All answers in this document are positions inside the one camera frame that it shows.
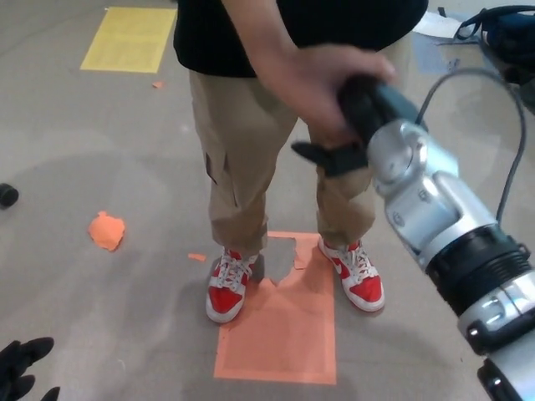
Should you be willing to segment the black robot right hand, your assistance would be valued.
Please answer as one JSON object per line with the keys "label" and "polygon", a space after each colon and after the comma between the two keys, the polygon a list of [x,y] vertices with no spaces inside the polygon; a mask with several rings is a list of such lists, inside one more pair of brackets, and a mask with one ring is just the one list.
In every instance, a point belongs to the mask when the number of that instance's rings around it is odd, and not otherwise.
{"label": "black robot right hand", "polygon": [[366,150],[373,135],[397,120],[415,123],[418,109],[398,89],[369,75],[348,78],[337,93],[342,114],[357,140],[333,149],[304,141],[291,148],[322,169],[327,177],[345,175],[368,166]]}

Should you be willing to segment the person's bare right hand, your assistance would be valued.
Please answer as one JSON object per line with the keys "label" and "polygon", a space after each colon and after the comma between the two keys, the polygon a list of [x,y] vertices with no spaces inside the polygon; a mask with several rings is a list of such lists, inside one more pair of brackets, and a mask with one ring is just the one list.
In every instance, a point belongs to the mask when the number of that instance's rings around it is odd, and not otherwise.
{"label": "person's bare right hand", "polygon": [[351,46],[264,49],[251,57],[258,78],[310,129],[323,147],[335,148],[356,138],[342,115],[338,91],[353,75],[383,81],[395,76],[383,55]]}

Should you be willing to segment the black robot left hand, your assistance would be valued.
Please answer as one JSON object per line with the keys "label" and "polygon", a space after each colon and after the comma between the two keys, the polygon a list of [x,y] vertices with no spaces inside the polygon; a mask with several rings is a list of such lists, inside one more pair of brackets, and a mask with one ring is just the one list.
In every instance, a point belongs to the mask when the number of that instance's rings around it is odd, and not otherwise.
{"label": "black robot left hand", "polygon": [[33,375],[25,372],[46,357],[54,347],[50,337],[35,338],[26,343],[13,341],[1,351],[1,400],[20,400],[35,384]]}

